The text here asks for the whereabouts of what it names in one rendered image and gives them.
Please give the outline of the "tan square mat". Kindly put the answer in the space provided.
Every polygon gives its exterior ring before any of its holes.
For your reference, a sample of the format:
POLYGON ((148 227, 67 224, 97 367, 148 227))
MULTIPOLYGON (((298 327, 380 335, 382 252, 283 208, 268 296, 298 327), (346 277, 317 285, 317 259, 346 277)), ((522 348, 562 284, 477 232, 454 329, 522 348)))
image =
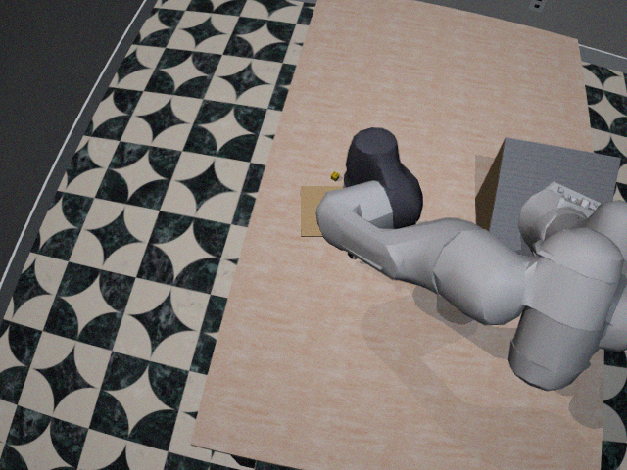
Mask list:
POLYGON ((343 186, 301 186, 301 237, 323 237, 316 220, 316 208, 327 191, 343 186))

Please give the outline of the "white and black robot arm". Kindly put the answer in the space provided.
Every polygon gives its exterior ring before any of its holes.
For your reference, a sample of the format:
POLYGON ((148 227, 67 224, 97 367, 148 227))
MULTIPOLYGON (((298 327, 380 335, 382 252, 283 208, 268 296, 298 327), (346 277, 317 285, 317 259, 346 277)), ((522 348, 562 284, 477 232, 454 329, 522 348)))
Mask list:
POLYGON ((416 224, 423 194, 402 166, 393 133, 359 131, 343 189, 327 191, 316 208, 323 238, 483 325, 505 325, 522 312, 508 362, 532 387, 563 389, 599 349, 627 350, 627 202, 602 204, 552 182, 521 208, 529 257, 467 220, 416 224))

